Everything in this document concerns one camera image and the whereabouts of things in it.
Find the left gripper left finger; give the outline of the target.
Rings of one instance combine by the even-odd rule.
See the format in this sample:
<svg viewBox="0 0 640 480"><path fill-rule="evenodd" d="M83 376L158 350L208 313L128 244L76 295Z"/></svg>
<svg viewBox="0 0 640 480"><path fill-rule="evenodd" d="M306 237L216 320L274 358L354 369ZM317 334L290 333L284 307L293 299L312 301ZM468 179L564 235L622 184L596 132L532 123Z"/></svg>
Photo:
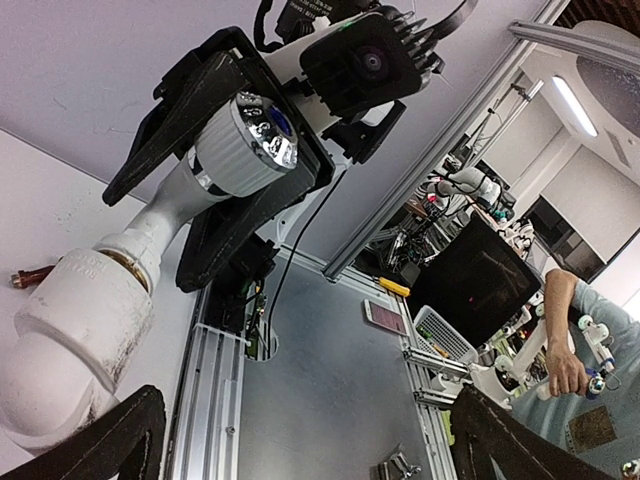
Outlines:
<svg viewBox="0 0 640 480"><path fill-rule="evenodd" d="M3 479L158 479L166 428L162 392L144 385L94 423Z"/></svg>

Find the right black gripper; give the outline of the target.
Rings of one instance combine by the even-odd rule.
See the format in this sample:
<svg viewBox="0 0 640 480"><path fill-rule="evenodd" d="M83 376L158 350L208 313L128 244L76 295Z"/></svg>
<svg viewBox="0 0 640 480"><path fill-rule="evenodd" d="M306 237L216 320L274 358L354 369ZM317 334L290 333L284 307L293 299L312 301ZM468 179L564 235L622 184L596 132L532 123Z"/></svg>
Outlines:
<svg viewBox="0 0 640 480"><path fill-rule="evenodd" d="M338 144L347 158L366 162L386 139L406 107L401 99L343 118L316 133L287 96L262 55L238 27L221 29L185 54L153 92L160 101L142 120L129 155L102 195L113 206L170 155L181 156L224 103L240 92L272 100L298 134L293 171L246 198L208 208L192 222L175 277L185 293L218 276L247 240L281 211L331 179L335 164L322 146Z"/></svg>

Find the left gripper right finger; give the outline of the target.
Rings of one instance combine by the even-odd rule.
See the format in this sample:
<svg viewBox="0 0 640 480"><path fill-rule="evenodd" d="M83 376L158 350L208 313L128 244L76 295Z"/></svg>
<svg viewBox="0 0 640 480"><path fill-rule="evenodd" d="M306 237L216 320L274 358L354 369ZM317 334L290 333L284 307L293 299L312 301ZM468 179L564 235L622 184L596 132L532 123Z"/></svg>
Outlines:
<svg viewBox="0 0 640 480"><path fill-rule="evenodd" d="M608 479L610 476L535 435L473 386L451 407L454 467L460 479Z"/></svg>

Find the white faucet chrome knob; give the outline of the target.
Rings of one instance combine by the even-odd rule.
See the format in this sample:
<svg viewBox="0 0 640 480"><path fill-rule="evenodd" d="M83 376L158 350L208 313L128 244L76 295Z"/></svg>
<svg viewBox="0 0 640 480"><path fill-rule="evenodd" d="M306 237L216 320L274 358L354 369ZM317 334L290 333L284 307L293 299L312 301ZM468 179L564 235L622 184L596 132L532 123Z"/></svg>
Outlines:
<svg viewBox="0 0 640 480"><path fill-rule="evenodd" d="M246 198L293 171L297 151L298 134L284 111L266 97L240 92L205 124L124 231L104 237L94 249L130 261L153 290L162 256L185 224L217 203Z"/></svg>

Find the white elbow fitting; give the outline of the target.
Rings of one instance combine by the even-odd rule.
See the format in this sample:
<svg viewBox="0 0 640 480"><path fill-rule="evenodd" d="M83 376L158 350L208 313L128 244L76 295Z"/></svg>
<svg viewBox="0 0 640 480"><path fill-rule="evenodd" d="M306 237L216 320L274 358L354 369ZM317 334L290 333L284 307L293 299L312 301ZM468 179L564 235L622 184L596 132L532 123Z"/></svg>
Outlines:
<svg viewBox="0 0 640 480"><path fill-rule="evenodd" d="M15 444L49 450L116 405L157 281L115 252L76 249L33 290L1 357L1 424Z"/></svg>

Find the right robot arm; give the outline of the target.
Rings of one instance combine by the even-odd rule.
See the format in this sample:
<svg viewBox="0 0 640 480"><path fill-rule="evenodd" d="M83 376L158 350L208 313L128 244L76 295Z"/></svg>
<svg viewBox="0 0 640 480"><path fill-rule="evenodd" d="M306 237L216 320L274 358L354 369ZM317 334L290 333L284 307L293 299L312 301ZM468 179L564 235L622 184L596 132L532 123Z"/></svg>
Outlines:
<svg viewBox="0 0 640 480"><path fill-rule="evenodd" d="M401 38L407 15L376 1L319 9L288 44L221 29L163 76L108 205L170 157L177 165L122 232L97 244L152 293L161 260L190 227L176 275L186 292L237 293L264 278L278 247L299 239L313 203L371 158L420 77Z"/></svg>

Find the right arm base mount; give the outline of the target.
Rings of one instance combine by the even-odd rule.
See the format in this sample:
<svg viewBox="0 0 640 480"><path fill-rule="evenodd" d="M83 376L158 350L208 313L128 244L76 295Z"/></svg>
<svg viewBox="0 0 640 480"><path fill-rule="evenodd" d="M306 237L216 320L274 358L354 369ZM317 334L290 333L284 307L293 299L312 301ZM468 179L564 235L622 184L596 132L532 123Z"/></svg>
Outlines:
<svg viewBox="0 0 640 480"><path fill-rule="evenodd" d="M211 282L205 324L241 335L246 329L247 309L256 295L255 287L264 285L275 268L277 253L272 240L253 234Z"/></svg>

